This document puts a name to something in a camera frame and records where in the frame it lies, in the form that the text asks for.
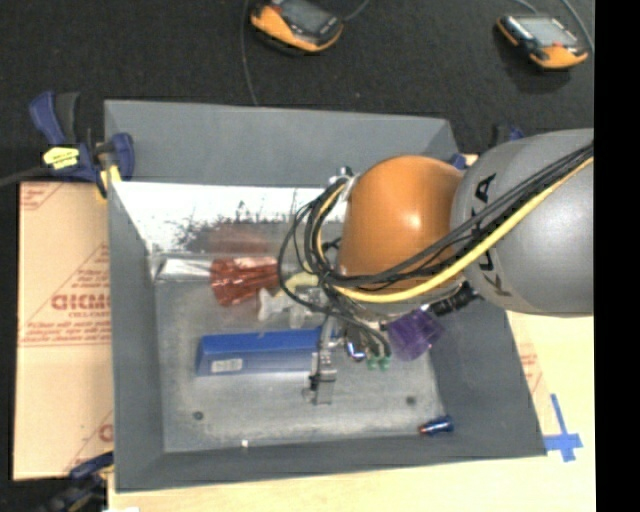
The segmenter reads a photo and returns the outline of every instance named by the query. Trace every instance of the black floor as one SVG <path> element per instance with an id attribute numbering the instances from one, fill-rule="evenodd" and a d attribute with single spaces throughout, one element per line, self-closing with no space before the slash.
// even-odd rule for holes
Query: black floor
<path id="1" fill-rule="evenodd" d="M 348 14 L 361 1 L 317 3 Z M 530 4 L 595 41 L 595 0 Z M 433 116 L 469 153 L 486 150 L 501 121 L 527 135 L 594 126 L 595 57 L 570 72 L 534 69 L 494 30 L 499 15 L 527 12 L 515 0 L 371 0 L 334 48 L 307 57 L 264 46 L 243 10 L 243 0 L 1 2 L 0 178 L 39 163 L 44 140 L 27 106 L 47 89 L 81 93 L 76 128 L 95 139 L 106 98 Z M 10 483 L 15 187 L 0 190 L 0 218 L 0 511 L 21 511 L 60 482 Z"/>

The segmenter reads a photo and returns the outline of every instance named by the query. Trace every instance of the metal bracket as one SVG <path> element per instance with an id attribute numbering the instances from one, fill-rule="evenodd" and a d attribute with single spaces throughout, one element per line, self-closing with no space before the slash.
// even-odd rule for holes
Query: metal bracket
<path id="1" fill-rule="evenodd" d="M 339 343 L 337 328 L 338 321 L 327 317 L 320 332 L 315 369 L 310 377 L 311 385 L 305 390 L 314 405 L 330 404 L 333 399 L 333 387 L 338 376 L 338 370 L 333 364 L 333 351 Z"/>

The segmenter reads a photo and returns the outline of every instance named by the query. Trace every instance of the red object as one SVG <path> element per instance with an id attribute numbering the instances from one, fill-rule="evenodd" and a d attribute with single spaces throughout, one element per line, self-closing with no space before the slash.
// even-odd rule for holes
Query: red object
<path id="1" fill-rule="evenodd" d="M 211 263 L 211 288 L 221 306 L 239 304 L 260 289 L 278 284 L 278 262 L 270 256 L 220 258 Z"/>

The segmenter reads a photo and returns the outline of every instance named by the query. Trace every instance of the blue box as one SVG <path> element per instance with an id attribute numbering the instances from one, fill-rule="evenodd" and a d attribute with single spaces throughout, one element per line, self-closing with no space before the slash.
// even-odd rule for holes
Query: blue box
<path id="1" fill-rule="evenodd" d="M 198 375 L 311 371 L 320 328 L 207 334 L 196 354 Z"/>

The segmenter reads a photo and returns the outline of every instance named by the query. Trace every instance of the orange device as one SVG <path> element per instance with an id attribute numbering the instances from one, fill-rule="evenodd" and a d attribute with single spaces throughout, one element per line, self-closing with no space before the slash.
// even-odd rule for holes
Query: orange device
<path id="1" fill-rule="evenodd" d="M 251 24 L 268 43 L 298 53 L 319 53 L 332 46 L 344 27 L 339 16 L 307 0 L 259 2 Z"/>
<path id="2" fill-rule="evenodd" d="M 496 25 L 507 40 L 543 70 L 565 70 L 584 62 L 588 52 L 557 19 L 545 15 L 508 15 Z"/>

